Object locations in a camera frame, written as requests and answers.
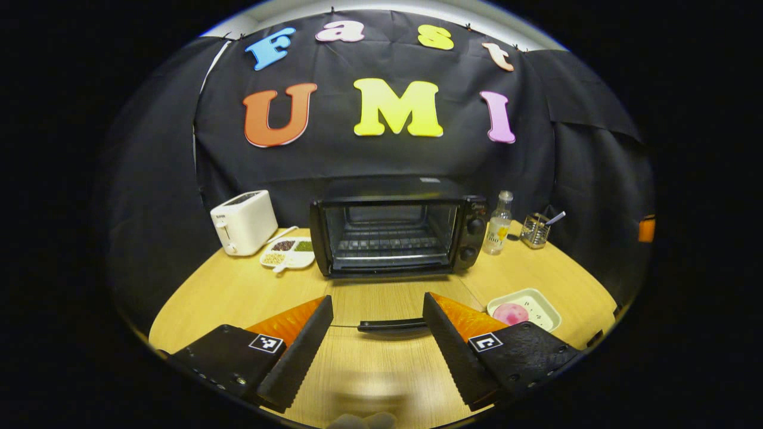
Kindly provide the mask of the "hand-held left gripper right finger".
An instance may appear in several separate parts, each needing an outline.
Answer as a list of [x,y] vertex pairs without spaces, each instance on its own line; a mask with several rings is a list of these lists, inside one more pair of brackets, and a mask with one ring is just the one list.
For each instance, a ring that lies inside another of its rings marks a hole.
[[584,355],[531,321],[508,326],[436,293],[423,298],[423,320],[472,412],[529,396]]

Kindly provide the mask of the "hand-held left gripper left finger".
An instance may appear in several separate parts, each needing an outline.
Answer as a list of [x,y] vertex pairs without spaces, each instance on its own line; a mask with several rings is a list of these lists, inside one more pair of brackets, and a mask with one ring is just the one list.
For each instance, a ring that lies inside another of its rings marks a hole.
[[250,328],[221,324],[170,355],[176,369],[246,403],[284,412],[333,321],[331,296],[322,296]]

